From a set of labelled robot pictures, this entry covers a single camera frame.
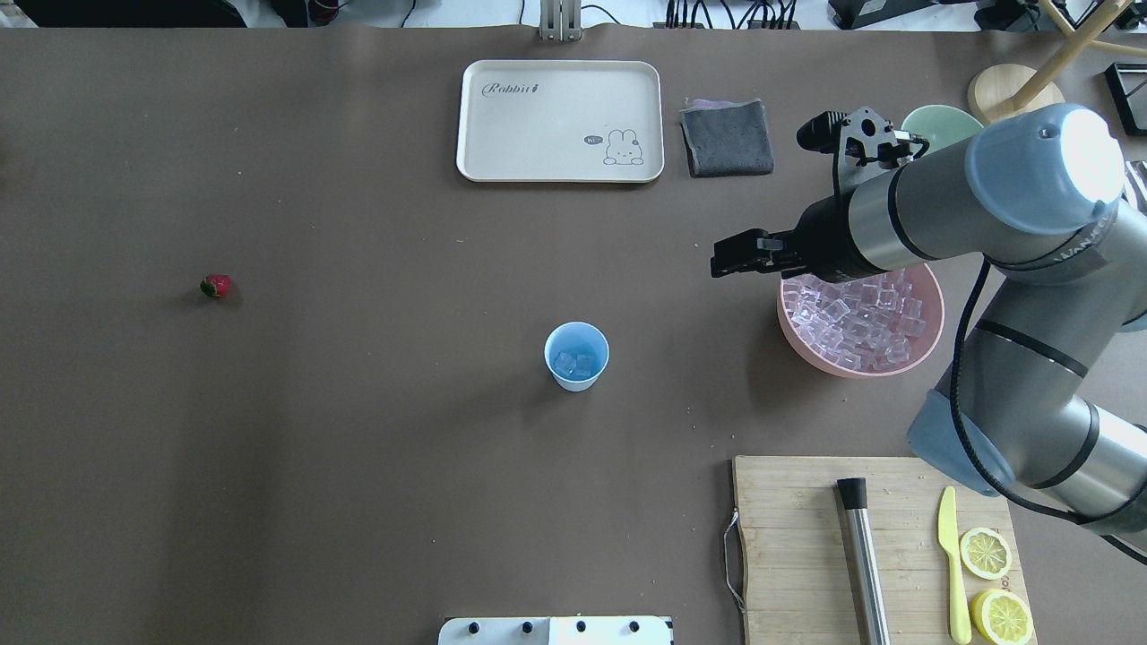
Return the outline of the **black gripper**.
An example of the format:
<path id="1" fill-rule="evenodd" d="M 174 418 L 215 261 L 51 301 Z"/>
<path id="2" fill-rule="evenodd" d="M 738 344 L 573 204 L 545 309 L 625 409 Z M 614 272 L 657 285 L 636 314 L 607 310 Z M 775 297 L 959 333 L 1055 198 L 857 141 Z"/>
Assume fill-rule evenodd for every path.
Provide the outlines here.
<path id="1" fill-rule="evenodd" d="M 790 231 L 748 230 L 713 242 L 713 279 L 746 272 L 843 283 L 864 278 L 866 261 L 849 232 L 846 207 L 827 197 L 807 207 Z"/>

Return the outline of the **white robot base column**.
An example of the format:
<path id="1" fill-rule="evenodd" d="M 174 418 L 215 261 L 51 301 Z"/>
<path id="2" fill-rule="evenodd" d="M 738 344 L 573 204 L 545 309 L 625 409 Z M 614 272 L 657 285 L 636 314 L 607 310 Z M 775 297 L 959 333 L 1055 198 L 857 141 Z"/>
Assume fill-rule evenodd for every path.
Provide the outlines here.
<path id="1" fill-rule="evenodd" d="M 673 644 L 672 619 L 656 615 L 454 617 L 438 644 Z"/>

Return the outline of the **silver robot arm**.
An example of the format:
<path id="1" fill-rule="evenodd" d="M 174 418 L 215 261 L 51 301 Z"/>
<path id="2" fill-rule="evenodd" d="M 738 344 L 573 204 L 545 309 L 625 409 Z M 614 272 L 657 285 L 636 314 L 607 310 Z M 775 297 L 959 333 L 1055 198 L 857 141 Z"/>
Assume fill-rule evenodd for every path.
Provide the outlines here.
<path id="1" fill-rule="evenodd" d="M 1144 561 L 1144 425 L 1083 399 L 1118 333 L 1144 331 L 1144 213 L 1089 107 L 1058 103 L 913 158 L 869 107 L 824 112 L 799 147 L 834 160 L 830 197 L 790 231 L 713 244 L 713 278 L 830 283 L 980 254 L 953 359 L 915 417 L 913 452 L 981 495 L 1086 529 Z"/>

